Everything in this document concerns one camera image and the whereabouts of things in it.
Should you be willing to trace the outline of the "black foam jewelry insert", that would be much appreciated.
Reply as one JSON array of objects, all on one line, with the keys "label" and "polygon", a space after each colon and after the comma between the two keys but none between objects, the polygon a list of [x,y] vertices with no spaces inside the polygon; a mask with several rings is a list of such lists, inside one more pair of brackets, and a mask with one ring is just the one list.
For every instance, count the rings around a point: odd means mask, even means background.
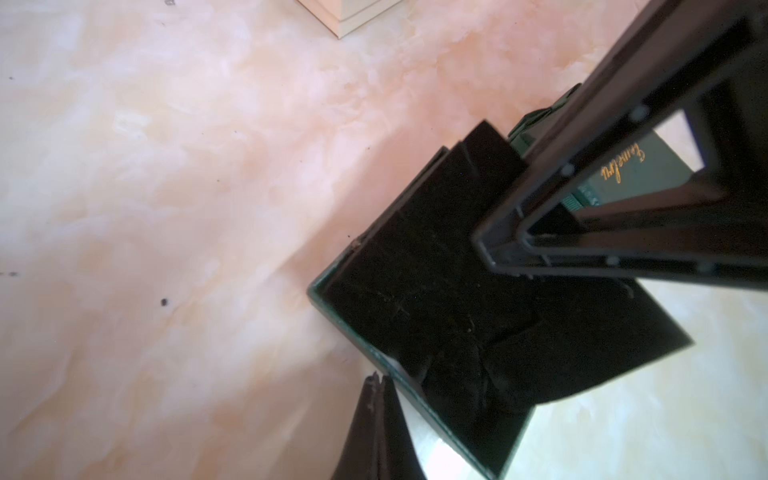
[{"label": "black foam jewelry insert", "polygon": [[491,124],[442,148],[310,285],[480,473],[506,472],[535,407],[690,346],[636,282],[491,272],[470,236],[524,162]]}]

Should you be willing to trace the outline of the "green jewelry box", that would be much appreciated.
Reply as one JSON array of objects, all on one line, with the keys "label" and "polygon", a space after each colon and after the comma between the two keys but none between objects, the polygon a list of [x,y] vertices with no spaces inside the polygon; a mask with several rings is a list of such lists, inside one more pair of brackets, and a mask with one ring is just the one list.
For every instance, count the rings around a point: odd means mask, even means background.
[{"label": "green jewelry box", "polygon": [[561,204],[577,211],[672,189],[703,167],[686,116],[678,111],[623,147]]}]

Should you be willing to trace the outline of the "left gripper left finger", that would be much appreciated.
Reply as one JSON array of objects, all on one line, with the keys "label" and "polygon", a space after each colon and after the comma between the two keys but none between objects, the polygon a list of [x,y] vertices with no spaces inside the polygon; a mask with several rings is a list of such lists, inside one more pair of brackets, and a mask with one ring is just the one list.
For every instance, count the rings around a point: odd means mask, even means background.
[{"label": "left gripper left finger", "polygon": [[333,480],[379,478],[380,400],[381,379],[373,373],[364,380]]}]

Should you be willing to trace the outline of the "cream lift-off box lid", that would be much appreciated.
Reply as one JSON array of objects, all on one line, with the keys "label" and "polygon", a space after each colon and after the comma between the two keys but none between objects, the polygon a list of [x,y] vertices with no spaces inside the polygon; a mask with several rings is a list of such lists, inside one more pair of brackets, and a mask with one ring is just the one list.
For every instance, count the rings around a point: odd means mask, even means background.
[{"label": "cream lift-off box lid", "polygon": [[341,39],[401,0],[298,0],[298,3]]}]

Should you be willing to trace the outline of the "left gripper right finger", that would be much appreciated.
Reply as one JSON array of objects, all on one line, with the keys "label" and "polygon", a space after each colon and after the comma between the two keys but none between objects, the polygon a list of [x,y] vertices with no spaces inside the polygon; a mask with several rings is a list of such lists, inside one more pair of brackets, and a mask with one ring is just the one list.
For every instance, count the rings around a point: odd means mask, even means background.
[{"label": "left gripper right finger", "polygon": [[377,478],[425,480],[393,379],[381,379],[377,398]]}]

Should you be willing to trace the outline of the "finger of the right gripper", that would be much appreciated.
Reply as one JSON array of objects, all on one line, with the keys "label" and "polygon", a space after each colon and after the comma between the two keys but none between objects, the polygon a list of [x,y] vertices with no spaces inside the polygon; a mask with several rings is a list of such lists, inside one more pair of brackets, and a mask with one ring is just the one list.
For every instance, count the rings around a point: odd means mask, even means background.
[{"label": "finger of the right gripper", "polygon": [[681,111],[704,167],[720,178],[767,173],[767,5],[652,1],[529,149],[527,169],[473,243],[489,264],[517,264],[527,218],[553,211],[623,147]]},{"label": "finger of the right gripper", "polygon": [[754,290],[767,287],[767,183],[704,173],[671,189],[527,218],[519,269],[548,275],[642,277]]}]

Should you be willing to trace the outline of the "green jewelry box base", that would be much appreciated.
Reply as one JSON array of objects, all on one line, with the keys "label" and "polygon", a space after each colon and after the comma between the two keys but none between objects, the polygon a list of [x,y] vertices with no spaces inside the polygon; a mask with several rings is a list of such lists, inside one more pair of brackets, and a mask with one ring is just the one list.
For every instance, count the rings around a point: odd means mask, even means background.
[{"label": "green jewelry box base", "polygon": [[513,288],[475,254],[490,188],[465,143],[442,148],[310,284],[313,305],[485,479],[502,478],[531,412],[503,412],[483,347],[518,327]]}]

